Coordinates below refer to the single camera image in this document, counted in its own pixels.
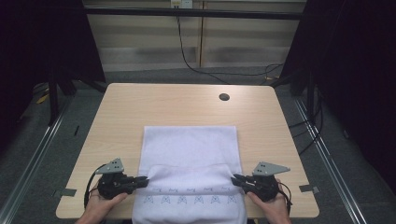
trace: cloth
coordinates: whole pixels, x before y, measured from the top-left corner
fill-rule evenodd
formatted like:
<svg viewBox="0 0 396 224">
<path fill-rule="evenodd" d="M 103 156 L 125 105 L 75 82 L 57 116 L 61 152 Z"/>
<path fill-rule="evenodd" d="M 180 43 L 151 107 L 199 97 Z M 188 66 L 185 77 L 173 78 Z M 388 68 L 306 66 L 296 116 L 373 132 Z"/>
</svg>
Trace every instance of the cloth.
<svg viewBox="0 0 396 224">
<path fill-rule="evenodd" d="M 247 222 L 236 128 L 145 127 L 133 223 Z"/>
</svg>

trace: black curtain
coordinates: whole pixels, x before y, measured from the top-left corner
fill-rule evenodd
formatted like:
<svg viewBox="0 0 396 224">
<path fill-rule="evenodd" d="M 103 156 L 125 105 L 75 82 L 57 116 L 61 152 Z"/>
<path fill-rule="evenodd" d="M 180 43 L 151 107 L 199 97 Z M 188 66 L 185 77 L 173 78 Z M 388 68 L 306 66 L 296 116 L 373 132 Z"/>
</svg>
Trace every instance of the black curtain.
<svg viewBox="0 0 396 224">
<path fill-rule="evenodd" d="M 106 81 L 87 16 L 51 7 L 83 5 L 80 0 L 0 1 L 2 143 L 12 137 L 33 87 L 47 82 L 49 72 L 62 80 Z"/>
</svg>

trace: gray floor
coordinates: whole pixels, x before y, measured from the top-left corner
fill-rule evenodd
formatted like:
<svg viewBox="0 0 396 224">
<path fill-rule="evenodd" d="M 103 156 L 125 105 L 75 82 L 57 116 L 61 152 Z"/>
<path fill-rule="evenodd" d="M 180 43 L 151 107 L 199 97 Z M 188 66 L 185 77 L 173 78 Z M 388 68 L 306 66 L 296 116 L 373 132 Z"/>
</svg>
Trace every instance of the gray floor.
<svg viewBox="0 0 396 224">
<path fill-rule="evenodd" d="M 207 68 L 210 72 L 232 72 L 256 74 L 263 72 L 261 67 L 245 68 Z M 280 68 L 270 77 L 279 75 Z M 230 84 L 259 85 L 263 76 L 216 75 Z M 150 71 L 131 71 L 106 73 L 107 82 L 150 82 L 150 83 L 202 83 L 224 84 L 209 75 L 197 74 L 189 69 L 168 69 Z M 77 83 L 78 92 L 66 109 L 64 119 L 53 138 L 48 152 L 39 165 L 38 172 L 21 201 L 12 223 L 74 223 L 75 220 L 61 220 L 55 210 L 59 198 L 52 197 L 53 191 L 63 189 L 73 170 L 93 118 L 103 98 L 103 94 Z M 289 125 L 302 121 L 295 100 L 290 95 L 289 86 L 276 88 L 276 94 Z M 49 120 L 49 102 L 41 105 L 35 99 L 26 110 L 19 124 L 19 130 L 8 146 L 7 153 L 0 159 L 0 205 L 7 201 L 8 194 L 15 188 L 24 168 L 35 152 Z M 294 138 L 297 150 L 307 146 L 312 138 L 305 133 L 305 126 L 290 128 L 292 135 L 303 133 Z M 345 139 L 343 126 L 323 105 L 323 129 L 321 136 L 332 153 L 340 173 L 350 191 L 355 196 L 367 223 L 394 223 L 396 220 L 396 199 L 379 175 L 361 156 L 353 140 Z M 293 223 L 353 223 L 345 208 L 328 170 L 324 166 L 315 145 L 302 156 L 306 174 L 312 186 L 319 188 L 315 195 L 320 214 L 311 219 L 294 219 Z"/>
</svg>

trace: human hand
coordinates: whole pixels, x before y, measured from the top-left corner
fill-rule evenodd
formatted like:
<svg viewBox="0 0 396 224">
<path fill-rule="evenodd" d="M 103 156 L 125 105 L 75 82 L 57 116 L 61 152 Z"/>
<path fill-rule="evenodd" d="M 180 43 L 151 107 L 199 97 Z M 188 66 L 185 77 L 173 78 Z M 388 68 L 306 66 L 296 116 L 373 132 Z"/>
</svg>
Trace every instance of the human hand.
<svg viewBox="0 0 396 224">
<path fill-rule="evenodd" d="M 100 223 L 110 212 L 110 210 L 128 196 L 121 193 L 111 200 L 107 200 L 99 194 L 98 189 L 91 191 L 90 200 L 85 208 L 84 214 L 76 222 L 77 224 L 97 224 Z"/>
<path fill-rule="evenodd" d="M 279 189 L 283 191 L 282 185 L 280 184 Z M 291 223 L 288 208 L 286 206 L 286 199 L 282 194 L 278 193 L 273 200 L 266 203 L 253 192 L 248 192 L 247 196 L 262 209 L 265 217 L 271 224 Z"/>
</svg>

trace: wooden table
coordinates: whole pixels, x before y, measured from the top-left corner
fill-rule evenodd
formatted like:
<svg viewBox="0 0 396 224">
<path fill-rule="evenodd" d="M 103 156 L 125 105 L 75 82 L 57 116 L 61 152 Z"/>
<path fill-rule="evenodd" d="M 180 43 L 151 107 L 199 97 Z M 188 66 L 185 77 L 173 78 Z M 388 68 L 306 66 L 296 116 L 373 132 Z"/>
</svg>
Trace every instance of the wooden table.
<svg viewBox="0 0 396 224">
<path fill-rule="evenodd" d="M 226 93 L 228 101 L 219 96 Z M 98 109 L 76 166 L 67 184 L 77 189 L 63 196 L 56 211 L 59 218 L 79 218 L 83 196 L 93 171 L 120 157 L 124 173 L 136 176 L 145 126 L 236 126 L 244 175 L 251 175 L 259 161 L 288 166 L 276 175 L 289 186 L 291 217 L 316 217 L 318 205 L 307 185 L 304 168 L 292 141 L 274 89 L 261 86 L 111 84 Z M 130 219 L 134 194 L 116 206 L 107 218 Z M 246 197 L 248 217 L 262 211 Z"/>
</svg>

